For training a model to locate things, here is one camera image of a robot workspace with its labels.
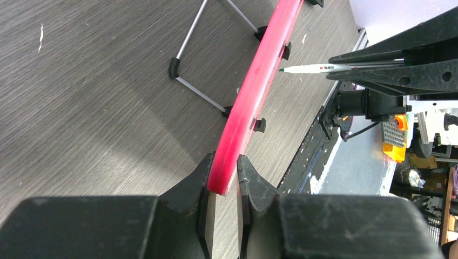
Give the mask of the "white green marker pen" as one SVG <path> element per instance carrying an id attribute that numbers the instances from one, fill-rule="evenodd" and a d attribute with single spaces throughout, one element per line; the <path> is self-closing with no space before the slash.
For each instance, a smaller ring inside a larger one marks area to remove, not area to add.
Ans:
<path id="1" fill-rule="evenodd" d="M 364 63 L 349 63 L 349 64 L 310 64 L 310 65 L 296 65 L 284 67 L 279 69 L 279 72 L 292 73 L 292 74 L 317 74 L 317 73 L 333 73 L 341 71 L 350 71 L 364 68 L 374 67 L 390 67 L 404 65 L 403 60 L 388 60 L 383 62 L 364 62 Z"/>

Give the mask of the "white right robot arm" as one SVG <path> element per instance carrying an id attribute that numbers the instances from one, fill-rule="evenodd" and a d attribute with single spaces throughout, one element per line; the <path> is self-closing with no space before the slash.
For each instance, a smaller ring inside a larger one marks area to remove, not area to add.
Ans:
<path id="1" fill-rule="evenodd" d="M 428 100 L 457 99 L 457 8 L 418 24 L 368 48 L 331 57 L 332 64 L 400 61 L 331 72 L 327 79 L 355 83 L 364 90 L 340 92 L 334 105 L 341 116 L 363 115 L 372 122 L 412 110 L 406 96 Z"/>

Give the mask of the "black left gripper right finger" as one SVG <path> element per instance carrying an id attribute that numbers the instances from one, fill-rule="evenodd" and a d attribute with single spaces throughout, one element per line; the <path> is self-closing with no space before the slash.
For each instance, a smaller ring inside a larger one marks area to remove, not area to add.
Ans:
<path id="1" fill-rule="evenodd" d="M 237 161 L 240 258 L 442 258 L 409 201 L 286 194 Z"/>

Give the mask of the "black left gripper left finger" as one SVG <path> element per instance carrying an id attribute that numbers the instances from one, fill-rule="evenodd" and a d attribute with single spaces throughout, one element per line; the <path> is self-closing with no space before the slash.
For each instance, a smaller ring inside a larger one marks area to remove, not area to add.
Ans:
<path id="1" fill-rule="evenodd" d="M 213 157 L 160 196 L 25 199 L 1 226 L 1 258 L 211 258 Z"/>

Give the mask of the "pink-framed whiteboard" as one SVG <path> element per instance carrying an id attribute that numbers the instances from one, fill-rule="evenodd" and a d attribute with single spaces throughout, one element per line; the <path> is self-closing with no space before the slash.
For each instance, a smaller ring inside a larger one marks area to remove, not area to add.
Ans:
<path id="1" fill-rule="evenodd" d="M 232 1 L 228 1 L 228 4 L 253 29 L 253 35 L 260 43 L 234 104 L 226 107 L 219 105 L 178 74 L 180 59 L 207 1 L 202 1 L 178 53 L 169 64 L 170 79 L 180 82 L 201 96 L 227 118 L 211 164 L 207 184 L 209 191 L 222 196 L 225 196 L 232 187 L 237 159 L 239 155 L 245 153 L 252 133 L 265 131 L 265 119 L 260 118 L 259 115 L 281 60 L 288 60 L 291 54 L 289 39 L 303 2 L 301 0 L 278 1 L 269 23 L 259 28 L 255 27 Z"/>

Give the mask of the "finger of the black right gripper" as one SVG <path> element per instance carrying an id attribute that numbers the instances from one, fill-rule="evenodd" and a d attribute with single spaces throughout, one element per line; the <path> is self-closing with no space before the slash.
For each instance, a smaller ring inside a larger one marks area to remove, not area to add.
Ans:
<path id="1" fill-rule="evenodd" d="M 356 83 L 390 96 L 457 92 L 457 59 L 442 62 L 333 72 L 329 80 Z"/>
<path id="2" fill-rule="evenodd" d="M 355 63 L 402 58 L 410 50 L 423 50 L 457 39 L 457 7 L 360 51 L 345 53 Z"/>

